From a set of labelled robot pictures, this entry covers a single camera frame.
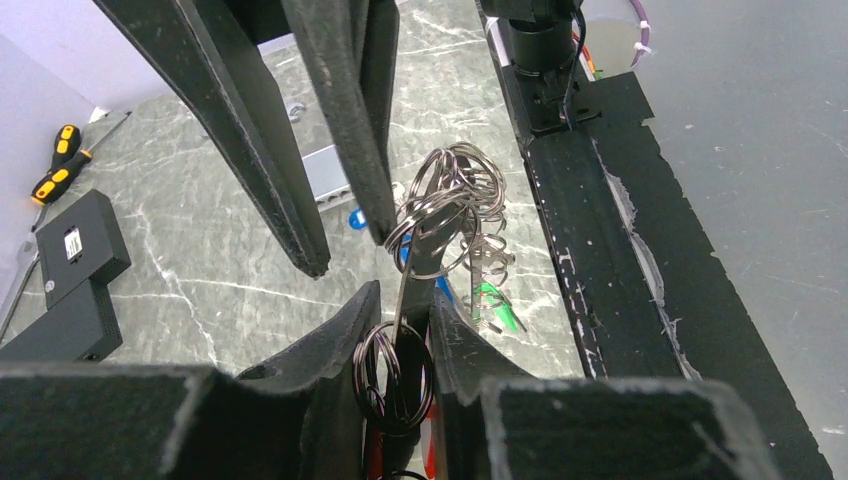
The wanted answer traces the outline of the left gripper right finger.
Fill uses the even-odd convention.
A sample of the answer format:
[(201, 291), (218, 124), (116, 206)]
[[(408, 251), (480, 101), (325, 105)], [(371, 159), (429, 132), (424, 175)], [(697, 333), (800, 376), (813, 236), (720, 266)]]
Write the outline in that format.
[(442, 293), (430, 309), (440, 479), (777, 479), (747, 405), (682, 379), (539, 379)]

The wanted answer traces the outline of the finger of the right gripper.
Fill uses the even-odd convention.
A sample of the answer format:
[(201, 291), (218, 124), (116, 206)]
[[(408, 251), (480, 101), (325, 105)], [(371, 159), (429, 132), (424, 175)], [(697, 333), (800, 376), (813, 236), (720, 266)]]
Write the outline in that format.
[(286, 1), (289, 26), (374, 242), (396, 225), (388, 136), (399, 37), (393, 1)]
[(195, 115), (292, 264), (323, 276), (329, 247), (280, 90), (229, 6), (97, 6)]

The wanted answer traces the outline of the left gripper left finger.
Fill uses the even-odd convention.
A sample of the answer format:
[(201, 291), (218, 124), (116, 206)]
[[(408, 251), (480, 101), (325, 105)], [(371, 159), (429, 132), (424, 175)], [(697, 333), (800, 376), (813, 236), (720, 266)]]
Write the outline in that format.
[(381, 317), (370, 281), (238, 376), (210, 365), (1, 366), (5, 479), (361, 479), (352, 355)]

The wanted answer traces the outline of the metal keyring with keys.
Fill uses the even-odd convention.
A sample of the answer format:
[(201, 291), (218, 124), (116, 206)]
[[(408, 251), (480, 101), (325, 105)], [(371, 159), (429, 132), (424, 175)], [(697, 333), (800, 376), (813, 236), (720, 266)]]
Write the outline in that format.
[(434, 293), (446, 293), (475, 330), (527, 330), (502, 291), (515, 262), (501, 235), (505, 200), (497, 165), (477, 146), (456, 142), (426, 156), (398, 208), (385, 242), (402, 274), (395, 316), (372, 327), (352, 357), (368, 479), (412, 475), (386, 464), (384, 444), (417, 431), (434, 403), (435, 362), (427, 345)]

